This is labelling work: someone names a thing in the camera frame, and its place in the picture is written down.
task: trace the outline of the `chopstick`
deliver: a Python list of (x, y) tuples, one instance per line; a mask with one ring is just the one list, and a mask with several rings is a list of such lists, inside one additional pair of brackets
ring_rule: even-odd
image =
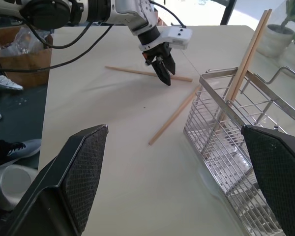
[(259, 24), (256, 28), (256, 31), (255, 31), (254, 35), (252, 36), (252, 39), (251, 39), (250, 44), (247, 48), (246, 54), (243, 57), (241, 64), (238, 68), (238, 71), (235, 74), (232, 84), (226, 94), (225, 101), (228, 101), (228, 100), (234, 101), (236, 99), (237, 93), (238, 93), (240, 86), (242, 84), (242, 81), (247, 73), (247, 70), (249, 68), (249, 64), (250, 64), (253, 56), (255, 55), (257, 46), (261, 40), (261, 37), (263, 35), (264, 29), (266, 27), (266, 23), (271, 15), (271, 12), (272, 12), (272, 9), (264, 11), (264, 13), (259, 21)]
[(179, 114), (185, 109), (185, 107), (193, 100), (197, 91), (199, 91), (201, 86), (197, 86), (192, 93), (183, 101), (183, 103), (178, 107), (174, 114), (166, 121), (166, 123), (160, 128), (160, 130), (153, 136), (149, 141), (149, 145), (153, 145), (155, 141), (164, 133), (164, 131), (170, 126), (171, 123), (179, 116)]
[[(130, 69), (121, 68), (121, 67), (114, 67), (114, 66), (105, 66), (105, 68), (111, 69), (111, 70), (124, 71), (124, 72), (129, 72), (129, 73), (135, 73), (135, 74), (141, 74), (141, 75), (150, 75), (150, 76), (158, 77), (157, 74), (153, 73), (153, 72), (140, 71), (140, 70), (130, 70)], [(181, 81), (192, 82), (191, 78), (184, 77), (184, 76), (172, 75), (171, 78), (173, 80), (181, 80)]]

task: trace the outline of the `wire rack handle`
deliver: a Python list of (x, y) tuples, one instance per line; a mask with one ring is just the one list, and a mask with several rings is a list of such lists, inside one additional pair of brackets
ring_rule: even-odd
[(238, 70), (238, 67), (229, 68), (229, 69), (209, 69), (209, 70), (206, 71), (206, 73), (219, 72), (219, 71), (225, 71), (225, 70)]
[(272, 79), (270, 81), (265, 81), (264, 78), (262, 78), (260, 75), (258, 74), (255, 74), (255, 76), (261, 80), (263, 83), (265, 83), (266, 85), (270, 85), (273, 83), (273, 81), (279, 76), (279, 74), (283, 71), (283, 70), (286, 70), (286, 71), (289, 71), (291, 72), (292, 74), (295, 75), (295, 71), (287, 66), (283, 66), (281, 67), (280, 69), (278, 69), (278, 71), (275, 73), (275, 75), (272, 77)]

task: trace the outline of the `black cable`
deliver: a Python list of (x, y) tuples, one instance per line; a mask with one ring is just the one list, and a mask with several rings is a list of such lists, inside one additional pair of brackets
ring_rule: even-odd
[(30, 29), (30, 31), (32, 31), (32, 33), (35, 35), (35, 37), (42, 44), (44, 44), (47, 47), (54, 48), (54, 49), (65, 49), (65, 48), (71, 47), (72, 45), (74, 45), (76, 42), (78, 42), (84, 36), (84, 34), (89, 30), (89, 28), (93, 24), (93, 21), (92, 22), (89, 22), (88, 25), (85, 27), (85, 29), (80, 33), (80, 35), (76, 39), (74, 39), (71, 43), (68, 43), (68, 44), (63, 45), (63, 46), (55, 46), (55, 45), (52, 45), (52, 44), (46, 42), (44, 39), (42, 39), (38, 35), (38, 33), (36, 32), (36, 30), (33, 28), (33, 26), (31, 26), (31, 24), (27, 20), (23, 19), (22, 21), (24, 22), (24, 24), (26, 24), (28, 26), (28, 28)]
[(80, 59), (81, 57), (83, 57), (85, 54), (87, 54), (88, 52), (90, 52), (90, 50), (92, 50), (93, 47), (95, 47), (95, 45), (109, 32), (109, 30), (112, 27), (113, 26), (109, 26), (108, 29), (89, 47), (89, 49), (87, 49), (85, 52), (83, 52), (82, 54), (80, 54), (76, 58), (74, 58), (72, 60), (69, 60), (67, 62), (58, 64), (58, 65), (53, 65), (53, 66), (50, 66), (50, 67), (45, 67), (45, 68), (40, 68), (40, 69), (33, 69), (33, 70), (21, 70), (21, 69), (5, 69), (5, 68), (0, 68), (0, 71), (5, 71), (5, 72), (21, 72), (21, 73), (35, 73), (35, 72), (41, 72), (41, 71), (56, 69), (56, 68), (59, 68), (59, 67), (68, 65), (70, 63), (73, 63), (73, 62), (77, 61), (78, 59)]
[(179, 24), (183, 27), (183, 28), (187, 28), (183, 22), (178, 18), (177, 15), (175, 15), (171, 10), (167, 9), (166, 7), (164, 7), (163, 5), (157, 3), (157, 2), (154, 2), (154, 1), (149, 1), (149, 3), (153, 4), (153, 5), (156, 5), (156, 6), (159, 6), (161, 8), (163, 8), (164, 10), (168, 11), (172, 16), (174, 16), (176, 18), (176, 20), (179, 22)]

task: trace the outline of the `table surface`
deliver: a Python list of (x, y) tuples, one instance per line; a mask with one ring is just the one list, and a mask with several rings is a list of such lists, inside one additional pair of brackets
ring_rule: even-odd
[[(200, 74), (239, 66), (253, 34), (245, 26), (191, 28), (188, 49), (172, 50), (172, 55), (177, 74), (192, 77), (192, 83), (172, 81), (168, 87), (155, 77), (105, 69), (110, 65), (152, 71), (144, 65), (139, 41), (127, 27), (113, 27), (83, 58), (51, 71), (39, 169), (78, 131), (99, 124), (108, 124), (110, 131), (84, 236), (243, 235), (225, 199), (206, 188), (199, 172), (207, 170), (182, 133), (190, 106), (153, 146), (148, 145), (199, 84)], [(79, 55), (105, 30), (92, 27), (76, 45), (53, 50), (52, 64)], [(59, 29), (54, 43), (66, 44), (81, 31)], [(278, 68), (259, 57), (250, 69), (270, 79)], [(295, 79), (282, 75), (272, 87), (295, 107)]]

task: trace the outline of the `stainless steel rack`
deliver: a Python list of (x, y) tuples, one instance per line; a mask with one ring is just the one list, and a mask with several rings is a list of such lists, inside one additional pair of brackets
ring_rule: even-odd
[[(281, 68), (269, 81), (272, 83)], [(276, 128), (295, 136), (295, 109), (247, 72), (235, 101), (225, 101), (237, 68), (209, 70), (192, 103), (184, 133), (202, 158), (250, 235), (283, 235), (259, 189), (240, 129), (244, 124)]]

